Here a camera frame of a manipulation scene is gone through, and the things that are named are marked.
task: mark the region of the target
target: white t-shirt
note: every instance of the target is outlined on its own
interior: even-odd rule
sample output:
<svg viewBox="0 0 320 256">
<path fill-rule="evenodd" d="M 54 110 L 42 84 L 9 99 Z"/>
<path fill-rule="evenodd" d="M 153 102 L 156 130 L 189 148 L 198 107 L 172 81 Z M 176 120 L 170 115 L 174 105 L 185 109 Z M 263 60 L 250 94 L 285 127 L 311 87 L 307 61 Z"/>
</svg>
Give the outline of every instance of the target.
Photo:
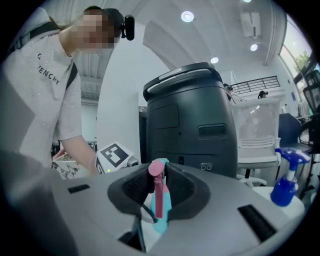
<svg viewBox="0 0 320 256">
<path fill-rule="evenodd" d="M 79 75 L 66 90 L 72 60 L 54 34 L 31 40 L 11 53 L 0 68 L 1 76 L 34 113 L 17 150 L 48 168 L 54 137 L 67 140 L 82 135 Z"/>
</svg>

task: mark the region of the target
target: black office chair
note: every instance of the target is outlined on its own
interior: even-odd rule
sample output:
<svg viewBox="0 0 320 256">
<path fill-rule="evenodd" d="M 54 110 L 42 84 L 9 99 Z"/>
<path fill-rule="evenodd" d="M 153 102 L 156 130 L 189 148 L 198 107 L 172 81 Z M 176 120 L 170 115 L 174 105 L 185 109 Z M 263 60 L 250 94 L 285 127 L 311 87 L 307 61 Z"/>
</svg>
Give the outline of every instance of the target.
<svg viewBox="0 0 320 256">
<path fill-rule="evenodd" d="M 311 146 L 298 142 L 301 132 L 302 125 L 293 115 L 290 113 L 283 113 L 279 115 L 278 137 L 281 138 L 281 148 L 295 148 L 303 152 L 310 153 L 312 150 Z M 278 179 L 279 171 L 280 165 L 276 172 L 275 180 Z"/>
</svg>

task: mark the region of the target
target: ceiling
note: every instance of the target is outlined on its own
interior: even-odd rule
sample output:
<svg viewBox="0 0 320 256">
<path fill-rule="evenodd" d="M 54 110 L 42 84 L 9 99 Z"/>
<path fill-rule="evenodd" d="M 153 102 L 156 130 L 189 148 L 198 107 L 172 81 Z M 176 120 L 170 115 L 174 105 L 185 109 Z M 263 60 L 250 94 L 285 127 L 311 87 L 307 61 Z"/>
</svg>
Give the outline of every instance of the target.
<svg viewBox="0 0 320 256">
<path fill-rule="evenodd" d="M 232 71 L 244 62 L 263 64 L 271 40 L 271 0 L 48 0 L 43 4 L 48 14 L 59 24 L 76 20 L 91 5 L 117 8 L 131 14 L 145 26 L 143 44 L 150 48 L 172 70 L 196 62 L 215 64 L 219 72 Z M 194 21 L 181 20 L 183 11 L 191 11 Z M 261 35 L 245 37 L 241 12 L 260 14 Z M 250 46 L 258 44 L 258 50 Z M 112 49 L 103 57 L 78 52 L 75 63 L 81 76 L 81 95 L 98 99 L 102 80 Z"/>
</svg>

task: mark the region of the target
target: white chair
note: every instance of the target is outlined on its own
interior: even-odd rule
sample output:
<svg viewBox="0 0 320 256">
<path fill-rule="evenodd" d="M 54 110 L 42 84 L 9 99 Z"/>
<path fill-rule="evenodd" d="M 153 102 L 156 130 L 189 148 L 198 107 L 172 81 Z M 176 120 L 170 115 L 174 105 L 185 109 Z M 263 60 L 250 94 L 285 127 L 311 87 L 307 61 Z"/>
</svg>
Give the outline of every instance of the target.
<svg viewBox="0 0 320 256">
<path fill-rule="evenodd" d="M 267 182 L 250 177 L 251 169 L 279 166 L 281 156 L 275 152 L 278 138 L 279 106 L 277 98 L 253 99 L 232 105 L 238 146 L 238 168 L 246 169 L 237 179 L 253 188 L 253 183 Z"/>
</svg>

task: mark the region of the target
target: black backpack strap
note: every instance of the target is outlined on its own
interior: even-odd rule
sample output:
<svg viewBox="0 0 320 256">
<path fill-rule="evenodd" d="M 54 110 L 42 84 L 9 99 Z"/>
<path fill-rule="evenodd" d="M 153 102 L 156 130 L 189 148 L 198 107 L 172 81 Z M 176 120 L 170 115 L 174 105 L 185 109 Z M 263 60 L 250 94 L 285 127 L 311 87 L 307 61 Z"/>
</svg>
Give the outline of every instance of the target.
<svg viewBox="0 0 320 256">
<path fill-rule="evenodd" d="M 70 72 L 70 75 L 69 75 L 69 79 L 68 79 L 68 82 L 66 83 L 65 90 L 67 90 L 69 88 L 71 83 L 75 80 L 77 74 L 78 74 L 78 69 L 76 67 L 76 64 L 73 62 L 72 63 L 72 68 L 71 68 L 71 72 Z"/>
<path fill-rule="evenodd" d="M 17 38 L 17 40 L 12 44 L 10 49 L 8 50 L 8 56 L 13 53 L 17 49 L 21 49 L 25 44 L 27 44 L 32 38 L 35 38 L 41 34 L 59 30 L 59 27 L 53 22 L 47 22 L 43 25 L 31 30 L 27 34 L 21 35 Z"/>
</svg>

